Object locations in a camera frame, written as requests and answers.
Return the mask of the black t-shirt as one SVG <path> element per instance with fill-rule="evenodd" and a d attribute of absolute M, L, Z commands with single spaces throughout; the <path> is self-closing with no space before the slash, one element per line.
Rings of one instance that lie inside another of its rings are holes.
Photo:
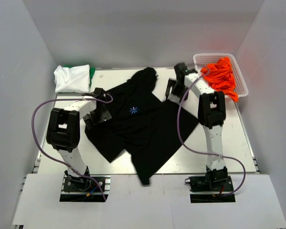
<path fill-rule="evenodd" d="M 108 91 L 113 101 L 105 107 L 111 119 L 85 128 L 89 141 L 108 162 L 126 150 L 144 186 L 181 147 L 179 138 L 186 140 L 198 125 L 194 115 L 152 93 L 156 82 L 154 68 L 136 72 Z"/>

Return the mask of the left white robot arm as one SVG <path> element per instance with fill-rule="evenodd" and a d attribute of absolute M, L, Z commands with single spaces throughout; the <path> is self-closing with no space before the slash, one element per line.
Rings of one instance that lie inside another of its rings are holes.
<path fill-rule="evenodd" d="M 65 108 L 53 108 L 50 114 L 46 141 L 58 151 L 68 170 L 67 175 L 75 177 L 75 185 L 80 190 L 91 186 L 88 167 L 83 162 L 78 149 L 80 141 L 80 121 L 91 130 L 96 125 L 112 118 L 106 105 L 113 101 L 112 96 L 102 88 L 85 93 L 80 99 Z"/>

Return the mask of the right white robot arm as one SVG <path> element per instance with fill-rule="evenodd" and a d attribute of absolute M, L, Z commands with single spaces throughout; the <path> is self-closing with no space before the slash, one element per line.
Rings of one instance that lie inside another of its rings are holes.
<path fill-rule="evenodd" d="M 176 79 L 168 80 L 166 99 L 182 106 L 190 91 L 196 95 L 198 121 L 204 129 L 207 146 L 206 174 L 190 177 L 185 183 L 191 186 L 192 192 L 220 192 L 228 180 L 222 146 L 222 129 L 226 119 L 225 95 L 215 91 L 198 75 L 196 69 L 188 69 L 183 62 L 176 64 L 174 71 Z"/>

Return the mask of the white plastic mesh basket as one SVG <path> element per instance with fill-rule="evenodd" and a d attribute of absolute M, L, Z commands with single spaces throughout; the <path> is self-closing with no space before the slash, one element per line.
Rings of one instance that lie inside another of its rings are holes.
<path fill-rule="evenodd" d="M 234 79 L 236 87 L 234 91 L 238 94 L 238 97 L 248 96 L 248 88 L 245 80 L 238 66 L 235 57 L 230 53 L 197 53 L 193 56 L 195 69 L 198 71 L 198 75 L 201 76 L 200 70 L 210 63 L 217 63 L 221 58 L 228 57 L 232 65 Z"/>

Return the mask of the white folded t-shirt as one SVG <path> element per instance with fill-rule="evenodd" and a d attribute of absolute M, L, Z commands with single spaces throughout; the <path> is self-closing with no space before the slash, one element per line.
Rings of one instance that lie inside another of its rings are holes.
<path fill-rule="evenodd" d="M 72 68 L 59 65 L 54 71 L 55 93 L 88 93 L 90 91 L 90 66 Z"/>

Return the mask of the orange crumpled t-shirt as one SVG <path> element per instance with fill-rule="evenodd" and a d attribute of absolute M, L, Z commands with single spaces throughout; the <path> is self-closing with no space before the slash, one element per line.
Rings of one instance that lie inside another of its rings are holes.
<path fill-rule="evenodd" d="M 221 58 L 217 63 L 210 63 L 200 70 L 204 80 L 215 91 L 221 91 L 234 102 L 238 102 L 238 94 L 234 91 L 236 82 L 229 57 Z"/>

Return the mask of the green folded t-shirt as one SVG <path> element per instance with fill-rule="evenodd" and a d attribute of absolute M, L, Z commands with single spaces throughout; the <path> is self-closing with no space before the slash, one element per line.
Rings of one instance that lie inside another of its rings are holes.
<path fill-rule="evenodd" d="M 63 67 L 67 67 L 67 68 L 73 68 L 74 66 L 73 65 L 64 65 Z M 91 67 L 90 70 L 89 70 L 89 87 L 91 87 L 92 85 L 92 78 L 95 74 L 95 68 L 94 67 Z"/>

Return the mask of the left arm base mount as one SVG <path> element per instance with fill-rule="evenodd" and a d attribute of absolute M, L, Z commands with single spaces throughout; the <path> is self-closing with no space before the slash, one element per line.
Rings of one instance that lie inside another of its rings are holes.
<path fill-rule="evenodd" d="M 60 202 L 105 202 L 98 185 L 107 198 L 110 192 L 111 176 L 95 175 L 94 179 L 98 184 L 92 180 L 89 180 L 86 185 L 76 184 L 75 181 L 65 175 L 61 187 Z"/>

